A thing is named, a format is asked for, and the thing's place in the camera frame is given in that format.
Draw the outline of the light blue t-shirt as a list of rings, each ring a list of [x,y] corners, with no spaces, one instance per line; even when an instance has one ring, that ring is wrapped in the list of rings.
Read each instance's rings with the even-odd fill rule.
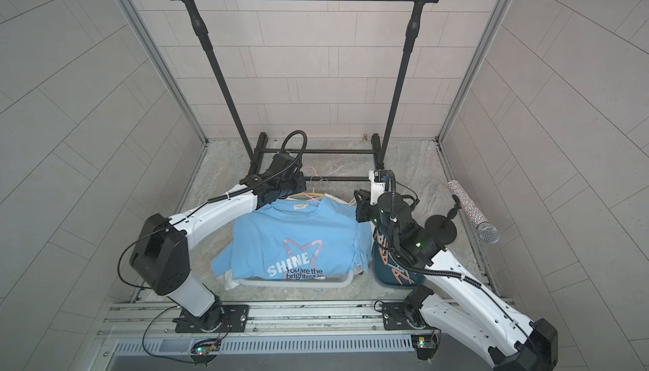
[[[330,197],[277,200],[233,222],[233,240],[211,261],[215,276],[305,281],[368,270],[372,250],[368,222],[356,208]]]

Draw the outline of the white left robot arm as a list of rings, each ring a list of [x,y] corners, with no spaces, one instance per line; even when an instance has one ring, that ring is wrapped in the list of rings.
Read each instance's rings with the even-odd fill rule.
[[[192,274],[190,251],[238,217],[302,193],[306,189],[302,156],[307,143],[306,132],[291,132],[264,173],[246,176],[226,193],[192,210],[170,217],[150,216],[137,241],[126,247],[130,267],[148,288],[182,308],[179,322],[193,331],[221,328],[220,298]]]

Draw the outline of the pink wire hanger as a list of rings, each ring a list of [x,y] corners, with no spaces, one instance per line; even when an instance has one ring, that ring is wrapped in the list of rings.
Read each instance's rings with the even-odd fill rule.
[[[319,191],[317,188],[326,180],[319,175],[313,166],[306,166],[303,168],[304,177],[306,180],[306,189],[299,193],[290,195],[287,200],[299,202],[317,202],[320,203],[326,197],[324,191]]]

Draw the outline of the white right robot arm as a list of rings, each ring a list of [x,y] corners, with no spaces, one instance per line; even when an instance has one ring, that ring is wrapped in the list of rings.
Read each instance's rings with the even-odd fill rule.
[[[559,360],[556,328],[545,319],[531,320],[508,305],[466,270],[449,250],[464,210],[473,225],[498,241],[496,229],[458,181],[448,187],[454,200],[447,215],[431,215],[424,225],[413,218],[415,205],[396,190],[391,170],[371,171],[370,190],[358,190],[358,222],[368,222],[379,251],[395,268],[419,274],[425,283],[407,296],[402,313],[415,329],[431,326],[461,342],[494,370],[552,370]]]

